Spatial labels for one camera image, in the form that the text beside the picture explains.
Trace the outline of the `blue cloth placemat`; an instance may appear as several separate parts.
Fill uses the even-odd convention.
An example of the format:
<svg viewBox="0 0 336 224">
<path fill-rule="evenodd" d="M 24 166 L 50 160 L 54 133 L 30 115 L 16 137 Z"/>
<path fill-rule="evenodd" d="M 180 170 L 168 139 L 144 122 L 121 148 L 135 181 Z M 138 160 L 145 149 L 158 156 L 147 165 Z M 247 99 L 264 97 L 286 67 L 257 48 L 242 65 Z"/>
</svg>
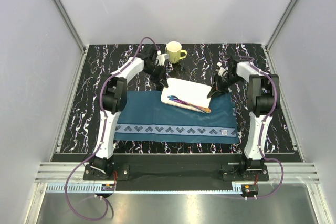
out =
<svg viewBox="0 0 336 224">
<path fill-rule="evenodd" d="M 116 141 L 236 144 L 235 105 L 229 95 L 210 102 L 210 113 L 167 105 L 158 91 L 129 91 L 119 116 Z"/>
</svg>

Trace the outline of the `white rectangular plate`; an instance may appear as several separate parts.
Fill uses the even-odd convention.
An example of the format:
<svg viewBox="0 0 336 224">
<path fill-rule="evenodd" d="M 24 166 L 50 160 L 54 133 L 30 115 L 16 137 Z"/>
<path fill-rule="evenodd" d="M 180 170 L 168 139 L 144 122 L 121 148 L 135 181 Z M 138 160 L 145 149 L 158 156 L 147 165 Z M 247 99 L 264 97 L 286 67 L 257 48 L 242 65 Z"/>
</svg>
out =
<svg viewBox="0 0 336 224">
<path fill-rule="evenodd" d="M 172 95 L 196 106 L 204 108 L 209 107 L 211 99 L 207 98 L 207 95 L 211 90 L 211 86 L 177 78 L 168 78 L 167 83 L 168 88 L 163 88 L 161 93 L 160 100 L 162 103 L 194 111 L 196 110 L 190 106 L 169 100 L 168 96 Z"/>
</svg>

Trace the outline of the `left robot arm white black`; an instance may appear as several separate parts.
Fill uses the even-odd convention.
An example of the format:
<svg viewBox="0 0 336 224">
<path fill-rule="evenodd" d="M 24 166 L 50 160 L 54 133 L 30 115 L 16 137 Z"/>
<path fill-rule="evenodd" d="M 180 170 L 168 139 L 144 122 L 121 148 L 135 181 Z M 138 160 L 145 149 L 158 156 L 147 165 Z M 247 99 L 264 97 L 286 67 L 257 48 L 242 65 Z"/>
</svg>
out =
<svg viewBox="0 0 336 224">
<path fill-rule="evenodd" d="M 127 104 L 129 82 L 139 73 L 144 72 L 157 86 L 168 87 L 165 62 L 169 56 L 154 46 L 145 45 L 138 49 L 118 70 L 103 79 L 99 95 L 100 125 L 97 143 L 88 160 L 90 168 L 103 180 L 114 175 L 113 141 L 117 121 Z"/>
</svg>

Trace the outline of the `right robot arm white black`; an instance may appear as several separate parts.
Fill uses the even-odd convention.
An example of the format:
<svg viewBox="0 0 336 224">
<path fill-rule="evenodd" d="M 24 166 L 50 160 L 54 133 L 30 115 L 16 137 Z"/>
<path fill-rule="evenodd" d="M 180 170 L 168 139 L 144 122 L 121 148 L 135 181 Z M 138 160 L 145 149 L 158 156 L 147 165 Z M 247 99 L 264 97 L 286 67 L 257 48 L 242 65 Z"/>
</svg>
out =
<svg viewBox="0 0 336 224">
<path fill-rule="evenodd" d="M 267 160 L 264 153 L 267 131 L 273 113 L 280 105 L 279 76 L 256 67 L 251 57 L 231 56 L 217 63 L 213 84 L 207 97 L 219 97 L 239 81 L 247 83 L 250 128 L 244 154 L 232 174 L 250 180 L 263 173 Z"/>
</svg>

